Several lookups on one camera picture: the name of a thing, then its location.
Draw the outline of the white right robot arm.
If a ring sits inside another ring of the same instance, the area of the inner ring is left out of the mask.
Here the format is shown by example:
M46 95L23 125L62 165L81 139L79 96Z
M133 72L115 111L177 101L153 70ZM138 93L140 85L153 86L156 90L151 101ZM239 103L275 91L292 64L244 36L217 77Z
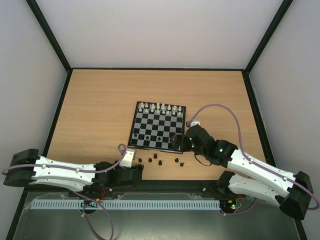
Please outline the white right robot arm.
M222 195L252 196L278 207L295 220L305 218L313 193L306 173L292 173L262 162L229 141L215 140L195 123L186 134L172 135L169 142L175 150L193 152L212 165L224 167L226 170L216 183Z

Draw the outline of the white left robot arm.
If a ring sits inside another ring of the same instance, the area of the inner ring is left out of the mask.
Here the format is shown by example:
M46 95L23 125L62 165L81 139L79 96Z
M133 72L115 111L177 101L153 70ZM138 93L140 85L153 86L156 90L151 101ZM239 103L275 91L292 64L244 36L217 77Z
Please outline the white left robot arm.
M9 168L2 174L8 187L48 185L68 189L86 196L103 194L117 187L135 187L142 180L144 167L134 165L136 152L122 151L115 163L90 164L62 162L40 156L30 148L13 155Z

